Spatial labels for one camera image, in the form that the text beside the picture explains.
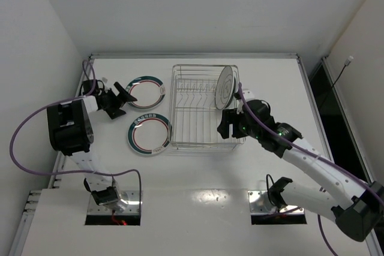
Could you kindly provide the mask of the white plate with grey rim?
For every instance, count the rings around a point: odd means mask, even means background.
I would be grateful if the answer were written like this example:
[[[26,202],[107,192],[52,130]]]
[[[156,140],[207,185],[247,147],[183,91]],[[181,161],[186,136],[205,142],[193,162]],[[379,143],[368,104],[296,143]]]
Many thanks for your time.
[[[228,108],[235,89],[235,76],[231,66],[225,66],[215,88],[215,106],[218,110]]]

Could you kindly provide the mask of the blue floral green plate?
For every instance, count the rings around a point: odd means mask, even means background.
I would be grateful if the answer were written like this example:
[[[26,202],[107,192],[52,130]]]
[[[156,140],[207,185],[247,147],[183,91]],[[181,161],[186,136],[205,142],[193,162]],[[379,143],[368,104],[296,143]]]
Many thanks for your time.
[[[232,94],[230,97],[230,101],[227,107],[230,107],[233,104],[233,101],[235,100],[235,94],[238,91],[238,80],[236,74],[233,75],[233,89],[232,89]]]

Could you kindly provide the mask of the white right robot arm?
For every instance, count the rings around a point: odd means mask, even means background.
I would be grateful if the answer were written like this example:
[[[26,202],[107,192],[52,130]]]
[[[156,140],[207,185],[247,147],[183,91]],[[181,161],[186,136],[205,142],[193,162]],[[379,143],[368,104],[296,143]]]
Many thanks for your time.
[[[281,177],[267,190],[275,207],[297,205],[334,222],[349,238],[363,242],[383,219],[383,185],[367,183],[321,156],[302,134],[274,120],[269,104],[250,100],[242,109],[224,109],[217,128],[223,139],[252,137],[264,150],[299,168],[320,185],[306,188]]]

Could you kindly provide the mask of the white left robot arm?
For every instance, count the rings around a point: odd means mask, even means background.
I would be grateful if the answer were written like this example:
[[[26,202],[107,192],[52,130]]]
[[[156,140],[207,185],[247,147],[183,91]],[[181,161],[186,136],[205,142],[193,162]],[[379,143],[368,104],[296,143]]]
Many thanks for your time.
[[[122,212],[128,206],[126,193],[91,151],[94,132],[89,114],[102,110],[114,120],[126,114],[122,109],[126,103],[137,101],[118,82],[114,87],[117,94],[100,80],[85,80],[80,86],[80,98],[48,106],[46,112],[53,149],[70,157],[80,168],[85,177],[84,187],[95,204]]]

